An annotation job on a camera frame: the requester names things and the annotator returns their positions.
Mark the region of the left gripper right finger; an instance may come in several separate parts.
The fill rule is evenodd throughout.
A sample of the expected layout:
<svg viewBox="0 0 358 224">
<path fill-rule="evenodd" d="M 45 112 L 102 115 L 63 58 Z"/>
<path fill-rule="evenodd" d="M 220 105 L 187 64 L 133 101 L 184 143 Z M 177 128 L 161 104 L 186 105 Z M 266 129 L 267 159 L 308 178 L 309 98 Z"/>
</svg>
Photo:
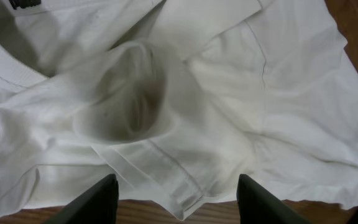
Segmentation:
<svg viewBox="0 0 358 224">
<path fill-rule="evenodd" d="M 310 224 L 246 174 L 239 176 L 240 224 Z"/>
</svg>

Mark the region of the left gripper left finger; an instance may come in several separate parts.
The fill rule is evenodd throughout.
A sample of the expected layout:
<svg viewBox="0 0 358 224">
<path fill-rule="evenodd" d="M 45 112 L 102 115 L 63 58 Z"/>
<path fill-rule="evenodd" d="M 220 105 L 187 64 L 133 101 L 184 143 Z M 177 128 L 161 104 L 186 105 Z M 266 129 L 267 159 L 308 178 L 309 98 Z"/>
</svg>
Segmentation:
<svg viewBox="0 0 358 224">
<path fill-rule="evenodd" d="M 115 224 L 118 201 L 118 181 L 109 174 L 44 224 Z"/>
</svg>

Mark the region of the white t-shirt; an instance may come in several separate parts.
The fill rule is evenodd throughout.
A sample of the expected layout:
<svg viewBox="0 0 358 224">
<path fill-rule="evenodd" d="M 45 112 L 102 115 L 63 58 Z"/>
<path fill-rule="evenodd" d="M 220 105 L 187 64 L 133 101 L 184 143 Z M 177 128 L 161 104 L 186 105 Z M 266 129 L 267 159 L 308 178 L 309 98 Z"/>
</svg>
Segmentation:
<svg viewBox="0 0 358 224">
<path fill-rule="evenodd" d="M 358 73 L 324 1 L 0 0 L 0 217 L 105 175 L 184 220 L 247 174 L 358 206 Z"/>
</svg>

